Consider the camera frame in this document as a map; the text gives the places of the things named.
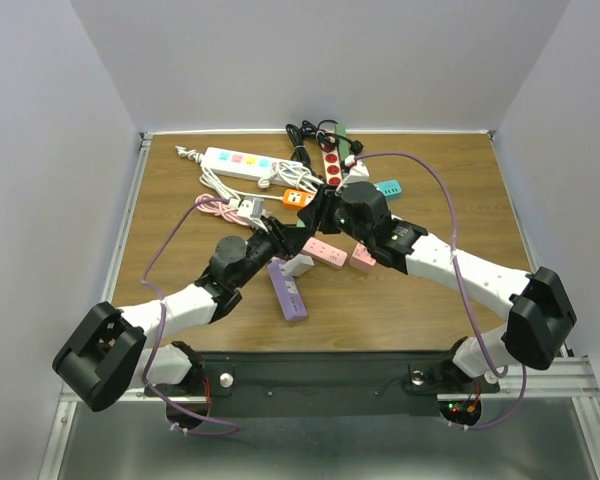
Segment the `pink cube socket adapter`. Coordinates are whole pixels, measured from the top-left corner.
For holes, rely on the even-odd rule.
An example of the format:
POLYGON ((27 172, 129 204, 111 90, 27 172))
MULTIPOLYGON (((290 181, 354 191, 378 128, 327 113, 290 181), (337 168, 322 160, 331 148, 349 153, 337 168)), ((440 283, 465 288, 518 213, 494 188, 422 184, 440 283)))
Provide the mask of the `pink cube socket adapter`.
POLYGON ((350 266, 365 274, 369 274, 376 265, 376 260, 371 256, 366 247, 358 243, 350 257, 350 266))

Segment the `pink power strip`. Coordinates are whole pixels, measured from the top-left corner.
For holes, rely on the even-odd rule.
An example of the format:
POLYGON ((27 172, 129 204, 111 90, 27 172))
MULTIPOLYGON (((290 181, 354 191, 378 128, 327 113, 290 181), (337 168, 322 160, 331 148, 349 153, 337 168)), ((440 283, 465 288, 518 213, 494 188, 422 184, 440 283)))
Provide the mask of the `pink power strip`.
POLYGON ((334 268, 342 268, 347 259, 345 251, 314 237, 305 243, 301 253, 334 268))

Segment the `white usb charger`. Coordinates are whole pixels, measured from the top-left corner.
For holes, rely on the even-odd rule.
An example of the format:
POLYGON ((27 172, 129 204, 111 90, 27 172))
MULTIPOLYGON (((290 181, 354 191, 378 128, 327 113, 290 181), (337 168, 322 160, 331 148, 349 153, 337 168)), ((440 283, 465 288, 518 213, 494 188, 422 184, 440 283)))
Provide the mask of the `white usb charger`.
POLYGON ((298 254, 291 260, 286 261, 281 267, 281 271, 292 277, 300 277, 314 267, 314 261, 311 256, 298 254))

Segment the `purple power strip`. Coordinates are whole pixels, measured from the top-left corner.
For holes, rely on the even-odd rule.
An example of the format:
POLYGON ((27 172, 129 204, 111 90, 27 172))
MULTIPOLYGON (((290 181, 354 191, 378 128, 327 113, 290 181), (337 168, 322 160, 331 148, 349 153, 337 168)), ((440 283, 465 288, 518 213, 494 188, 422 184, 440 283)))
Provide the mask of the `purple power strip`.
POLYGON ((301 321, 308 313, 293 276, 282 271, 283 262, 273 258, 267 266, 276 297, 287 322, 301 321))

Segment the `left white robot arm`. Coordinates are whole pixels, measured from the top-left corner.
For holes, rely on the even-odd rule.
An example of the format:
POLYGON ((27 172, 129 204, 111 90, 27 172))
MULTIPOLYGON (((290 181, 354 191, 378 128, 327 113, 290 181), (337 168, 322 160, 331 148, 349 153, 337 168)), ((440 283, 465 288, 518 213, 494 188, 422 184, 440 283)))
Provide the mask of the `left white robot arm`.
POLYGON ((53 371, 92 411, 110 407, 149 365, 143 350, 158 346, 164 334, 229 315, 246 283, 273 258, 300 253, 311 236, 308 228, 293 225, 258 230, 247 240, 227 236, 202 275, 184 289, 135 306, 94 305, 56 354, 53 371))

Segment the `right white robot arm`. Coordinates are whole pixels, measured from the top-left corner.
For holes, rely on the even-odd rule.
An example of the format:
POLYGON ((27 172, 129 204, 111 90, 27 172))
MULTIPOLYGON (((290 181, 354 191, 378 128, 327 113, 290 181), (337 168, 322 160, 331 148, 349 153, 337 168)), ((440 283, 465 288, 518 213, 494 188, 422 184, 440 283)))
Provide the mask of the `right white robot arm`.
POLYGON ((556 272, 512 269, 457 249, 393 215, 368 182, 322 187, 298 217, 315 232, 344 233, 377 263, 454 289, 465 305, 478 302, 504 320, 496 329, 462 340, 452 359, 441 364, 441 381, 452 390, 464 389, 491 369, 548 369, 577 322, 556 272))

